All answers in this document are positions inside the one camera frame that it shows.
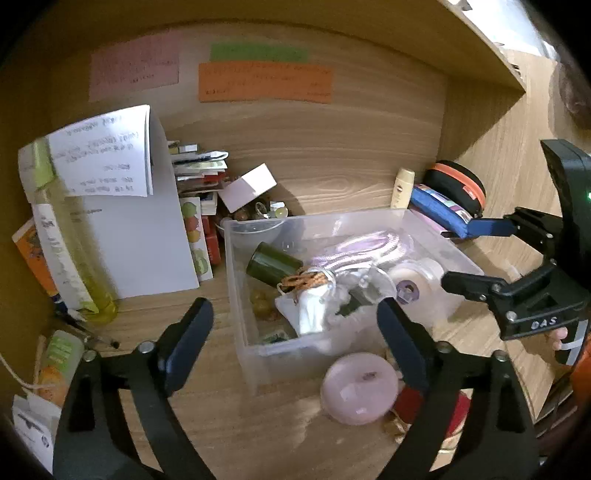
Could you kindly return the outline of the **right hand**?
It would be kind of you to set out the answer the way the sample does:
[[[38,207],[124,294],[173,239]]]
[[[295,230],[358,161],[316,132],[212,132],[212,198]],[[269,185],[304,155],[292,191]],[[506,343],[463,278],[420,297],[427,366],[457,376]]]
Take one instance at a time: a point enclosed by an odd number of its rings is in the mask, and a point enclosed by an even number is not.
[[[560,327],[549,334],[549,341],[554,351],[562,349],[563,341],[567,338],[568,334],[567,327]]]

